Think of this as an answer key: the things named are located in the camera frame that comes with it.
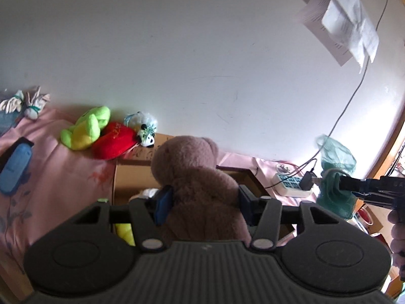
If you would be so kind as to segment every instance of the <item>blue case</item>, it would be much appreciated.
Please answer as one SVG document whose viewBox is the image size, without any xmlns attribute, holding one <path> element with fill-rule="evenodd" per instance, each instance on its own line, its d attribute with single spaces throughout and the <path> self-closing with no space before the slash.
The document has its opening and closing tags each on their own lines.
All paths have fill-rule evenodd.
<svg viewBox="0 0 405 304">
<path fill-rule="evenodd" d="M 20 144 L 7 161 L 0 173 L 0 191 L 5 195 L 13 194 L 20 185 L 21 178 L 30 164 L 32 157 L 31 146 Z"/>
</svg>

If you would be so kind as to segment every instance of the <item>brown plush toy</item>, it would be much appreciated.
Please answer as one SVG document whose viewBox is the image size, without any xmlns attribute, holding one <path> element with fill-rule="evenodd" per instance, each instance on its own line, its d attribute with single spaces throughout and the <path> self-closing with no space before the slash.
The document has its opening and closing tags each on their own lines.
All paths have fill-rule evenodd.
<svg viewBox="0 0 405 304">
<path fill-rule="evenodd" d="M 251 236 L 238 209 L 238 184 L 215 169 L 217 145 L 208 138 L 174 137 L 155 152 L 152 173 L 160 185 L 173 187 L 173 208 L 160 231 L 173 240 L 238 239 Z"/>
</svg>

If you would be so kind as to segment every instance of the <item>silver screw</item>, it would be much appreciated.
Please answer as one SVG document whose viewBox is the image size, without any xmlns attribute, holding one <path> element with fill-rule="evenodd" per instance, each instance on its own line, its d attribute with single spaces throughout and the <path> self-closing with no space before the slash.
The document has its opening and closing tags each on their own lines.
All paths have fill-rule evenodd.
<svg viewBox="0 0 405 304">
<path fill-rule="evenodd" d="M 252 246 L 255 247 L 256 249 L 269 249 L 273 247 L 274 243 L 273 241 L 269 239 L 256 239 L 253 241 Z"/>
<path fill-rule="evenodd" d="M 159 249 L 163 247 L 163 242 L 159 239 L 146 239 L 142 242 L 142 246 L 146 249 Z"/>
</svg>

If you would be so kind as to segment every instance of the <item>plush toy ear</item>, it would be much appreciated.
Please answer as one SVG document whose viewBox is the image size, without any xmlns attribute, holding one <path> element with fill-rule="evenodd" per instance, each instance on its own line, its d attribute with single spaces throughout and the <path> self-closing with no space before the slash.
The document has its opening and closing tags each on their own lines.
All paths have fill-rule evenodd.
<svg viewBox="0 0 405 304">
<path fill-rule="evenodd" d="M 209 144 L 211 147 L 212 154 L 214 155 L 215 159 L 218 157 L 218 146 L 217 144 L 210 138 L 203 137 L 203 139 Z"/>
</svg>

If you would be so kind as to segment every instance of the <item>white wall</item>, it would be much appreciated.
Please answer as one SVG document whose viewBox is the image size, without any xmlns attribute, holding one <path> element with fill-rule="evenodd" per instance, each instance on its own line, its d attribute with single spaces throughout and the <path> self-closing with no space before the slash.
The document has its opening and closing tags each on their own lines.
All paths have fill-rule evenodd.
<svg viewBox="0 0 405 304">
<path fill-rule="evenodd" d="M 385 0 L 363 0 L 374 23 Z M 0 86 L 41 85 L 63 108 L 145 110 L 159 132 L 307 160 L 360 81 L 293 16 L 301 0 L 0 0 Z M 333 135 L 371 167 L 404 103 L 405 8 Z"/>
</svg>

